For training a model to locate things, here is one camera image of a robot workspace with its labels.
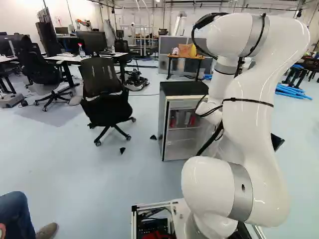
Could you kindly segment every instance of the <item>black fridge top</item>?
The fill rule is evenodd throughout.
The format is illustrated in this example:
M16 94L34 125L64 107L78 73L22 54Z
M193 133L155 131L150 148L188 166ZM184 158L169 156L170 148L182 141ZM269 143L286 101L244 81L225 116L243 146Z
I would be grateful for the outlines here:
M208 94L208 86L201 81L160 82L159 90L166 96L201 96Z

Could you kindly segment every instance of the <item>chair wheel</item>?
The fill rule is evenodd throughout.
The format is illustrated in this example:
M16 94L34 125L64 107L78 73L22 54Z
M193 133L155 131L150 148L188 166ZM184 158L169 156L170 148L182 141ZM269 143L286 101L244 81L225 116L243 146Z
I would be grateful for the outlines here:
M95 128L95 126L94 126L92 123L89 123L89 124L88 124L88 127L89 127L90 129Z

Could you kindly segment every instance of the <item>blue foam tube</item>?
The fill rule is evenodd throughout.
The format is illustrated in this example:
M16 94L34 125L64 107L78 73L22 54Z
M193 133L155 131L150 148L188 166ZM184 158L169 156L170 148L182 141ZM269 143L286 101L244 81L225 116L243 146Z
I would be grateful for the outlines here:
M278 84L277 86L285 87L285 88L288 88L289 90L293 90L293 91L305 92L302 89L297 89L297 88L293 88L293 87L290 87L290 86L285 86L285 85L282 85L282 84Z
M287 90L287 89L279 87L279 86L276 87L276 90L283 91L283 92L285 92L287 94L291 94L291 95L294 95L294 96L297 94L297 92L293 92L293 91Z
M281 87L281 86L277 86L276 89L279 90L279 91L283 91L283 92L285 92L285 93L287 93L287 94L302 96L302 97L304 97L304 98L307 98L307 99L309 99L309 100L312 100L312 98L311 98L310 96L306 96L305 94L300 93L300 92L288 90L287 87L284 88L284 87Z
M294 96L294 95L290 95L290 94L286 94L286 93L278 92L278 91L276 91L275 94L282 95L282 96L289 96L289 97L293 97L293 98L297 98L297 99L304 99L304 97L302 97L302 96Z

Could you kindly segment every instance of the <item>chair backrest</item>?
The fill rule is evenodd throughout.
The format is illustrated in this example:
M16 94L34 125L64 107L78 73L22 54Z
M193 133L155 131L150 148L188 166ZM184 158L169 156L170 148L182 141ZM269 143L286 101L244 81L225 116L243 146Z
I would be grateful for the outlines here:
M123 90L111 58L92 57L82 60L80 72L84 82L83 96L85 97L91 98Z
M38 44L32 43L27 37L20 41L17 57L23 65L23 74L35 83L53 85L60 81L59 71L43 58Z
M132 56L130 54L129 43L126 40L117 39L114 42L114 48L116 52L127 52L128 54L125 56L126 62L129 63L132 61Z

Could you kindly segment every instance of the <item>black office chair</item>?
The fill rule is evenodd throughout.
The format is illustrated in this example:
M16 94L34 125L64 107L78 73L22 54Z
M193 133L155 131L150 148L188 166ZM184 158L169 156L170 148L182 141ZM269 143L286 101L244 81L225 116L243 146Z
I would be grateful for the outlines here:
M123 132L116 124L136 119L131 117L132 107L128 103L129 91L116 76L112 59L94 57L81 61L79 67L83 78L83 99L81 106L89 117L90 128L105 127L94 140L96 146L110 127L114 127L126 140L131 136Z
M20 41L19 50L17 53L19 62L22 64L22 73L32 80L33 84L29 86L30 91L36 92L38 95L50 95L34 101L34 105L38 106L39 102L48 102L43 106L43 111L48 111L48 106L53 100L63 100L69 102L70 99L62 96L73 96L72 92L54 92L56 88L63 82L61 73L59 70L61 62L57 62L56 65L48 63L41 55L39 46L36 43L32 43L28 36L24 36Z

